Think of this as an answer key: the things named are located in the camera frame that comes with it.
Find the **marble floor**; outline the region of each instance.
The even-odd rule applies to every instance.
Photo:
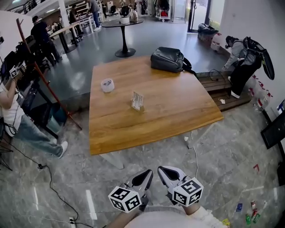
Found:
[[[252,104],[223,115],[224,120],[215,123],[195,146],[199,164],[197,178],[204,185],[200,204],[218,219],[228,218],[232,228],[241,228],[245,227],[245,214],[251,212],[250,201],[255,200],[261,218],[252,227],[274,227],[285,209],[285,186],[279,187],[277,180],[279,149],[267,150],[260,135],[266,126],[265,118],[253,111]],[[120,151],[125,168],[118,170],[102,157],[89,154],[89,111],[83,110],[74,117],[83,130],[67,122],[62,137],[68,140],[69,148],[61,159],[34,150],[21,141],[12,143],[50,167],[53,187],[79,212],[80,222],[96,228],[110,222],[119,212],[111,206],[108,194],[140,170],[150,168],[155,173],[148,194],[149,205],[171,204],[165,196],[167,189],[157,175],[159,165],[179,167],[195,176],[195,153],[186,148],[182,136]],[[0,227],[70,228],[66,221],[76,214],[49,188],[48,170],[38,170],[37,165],[17,151],[5,154],[5,158],[13,171],[0,167]],[[256,164],[259,173],[253,169]],[[92,196],[95,212],[90,211],[87,194]],[[238,203],[243,204],[241,212],[235,212]]]

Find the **power outlet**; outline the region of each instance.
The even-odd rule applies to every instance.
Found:
[[[76,227],[76,224],[70,224],[70,227],[71,227],[71,228],[77,228],[77,227]]]

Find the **green bottle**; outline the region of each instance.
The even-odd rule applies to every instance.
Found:
[[[251,219],[250,219],[250,216],[248,214],[246,214],[246,216],[245,216],[245,221],[246,221],[246,224],[249,226],[251,223]]]

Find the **wooden pole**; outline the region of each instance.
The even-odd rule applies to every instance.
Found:
[[[22,28],[21,28],[21,23],[20,23],[20,21],[19,21],[19,18],[16,19],[16,22],[17,22],[17,26],[18,26],[19,33],[20,33],[20,35],[21,35],[22,41],[23,41],[23,43],[26,45],[26,48],[28,49],[28,51],[31,53],[30,48],[29,48],[29,46],[28,46],[28,44],[27,44],[27,41],[26,41],[26,39],[25,39],[25,37],[24,37],[24,34],[23,34],[23,31],[22,31]],[[67,114],[67,116],[76,124],[76,126],[77,126],[80,130],[82,130],[82,127],[72,118],[71,113],[70,113],[69,111],[67,111],[67,109],[63,106],[63,104],[59,101],[57,95],[56,95],[56,94],[53,92],[53,90],[50,88],[49,83],[46,81],[46,79],[45,79],[43,73],[41,72],[41,70],[40,70],[40,68],[39,68],[39,66],[37,65],[36,62],[34,62],[34,67],[35,67],[36,71],[39,73],[39,75],[40,75],[41,79],[43,80],[43,82],[45,83],[46,87],[49,89],[49,91],[51,92],[51,94],[53,95],[53,97],[56,99],[56,101],[59,103],[59,105],[60,105],[60,106],[62,107],[62,109],[65,111],[65,113]]]

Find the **ceiling light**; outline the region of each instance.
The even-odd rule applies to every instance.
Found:
[[[49,10],[47,13],[54,11],[54,9]]]

